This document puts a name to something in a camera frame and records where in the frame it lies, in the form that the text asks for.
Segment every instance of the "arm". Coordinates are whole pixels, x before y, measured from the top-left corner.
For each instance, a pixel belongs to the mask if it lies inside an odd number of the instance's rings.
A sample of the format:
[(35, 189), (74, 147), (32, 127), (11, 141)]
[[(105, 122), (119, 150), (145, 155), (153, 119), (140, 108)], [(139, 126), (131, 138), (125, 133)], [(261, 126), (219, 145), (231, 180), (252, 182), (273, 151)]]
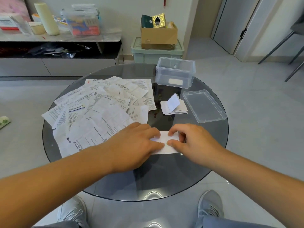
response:
[(150, 141), (155, 136), (159, 130), (135, 122), (100, 145), (1, 179), (2, 226), (31, 227), (105, 175), (139, 167), (163, 148), (163, 143)]
[(176, 124), (168, 135), (177, 131), (180, 141), (168, 145), (228, 180), (286, 227), (303, 227), (304, 182), (224, 149), (201, 126)]

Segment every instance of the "forearm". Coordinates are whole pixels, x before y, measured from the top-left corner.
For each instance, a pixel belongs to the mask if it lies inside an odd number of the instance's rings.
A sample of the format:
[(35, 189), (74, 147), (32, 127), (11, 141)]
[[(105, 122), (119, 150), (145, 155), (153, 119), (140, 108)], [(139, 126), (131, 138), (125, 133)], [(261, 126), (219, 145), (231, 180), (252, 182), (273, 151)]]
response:
[(0, 180), (0, 221), (30, 227), (110, 172), (99, 150), (85, 149), (48, 165)]
[(208, 163), (286, 227), (302, 227), (304, 183), (238, 156), (226, 149)]

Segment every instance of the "cardboard box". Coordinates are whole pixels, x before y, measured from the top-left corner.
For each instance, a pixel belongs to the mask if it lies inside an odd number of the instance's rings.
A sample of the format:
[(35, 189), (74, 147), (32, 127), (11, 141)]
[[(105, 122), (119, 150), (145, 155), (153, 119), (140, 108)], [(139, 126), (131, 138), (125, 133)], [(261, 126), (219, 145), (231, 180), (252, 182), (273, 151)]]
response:
[(173, 28), (140, 28), (143, 49), (174, 49), (177, 43), (176, 25)]

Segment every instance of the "gold tissue box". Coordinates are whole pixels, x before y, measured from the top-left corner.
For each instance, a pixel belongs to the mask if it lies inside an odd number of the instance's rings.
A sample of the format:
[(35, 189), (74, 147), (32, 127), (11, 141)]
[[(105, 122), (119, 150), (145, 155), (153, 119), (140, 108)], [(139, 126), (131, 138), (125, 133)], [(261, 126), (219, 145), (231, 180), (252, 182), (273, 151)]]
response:
[(153, 28), (165, 28), (166, 27), (166, 19), (165, 14), (159, 14), (152, 16)]

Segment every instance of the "hand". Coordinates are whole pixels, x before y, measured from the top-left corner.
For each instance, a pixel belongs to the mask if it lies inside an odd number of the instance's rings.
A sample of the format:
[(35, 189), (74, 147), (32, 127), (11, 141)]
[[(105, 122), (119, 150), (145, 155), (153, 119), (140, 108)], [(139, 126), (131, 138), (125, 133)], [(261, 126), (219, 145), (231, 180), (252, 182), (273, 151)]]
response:
[(102, 158), (111, 173), (125, 172), (140, 167), (151, 153), (165, 146), (164, 143), (150, 141), (150, 138), (160, 136), (158, 129), (134, 122), (96, 148), (102, 151)]
[(172, 136), (178, 131), (179, 141), (169, 140), (167, 144), (185, 155), (191, 161), (208, 166), (224, 148), (201, 126), (175, 124), (168, 133)]

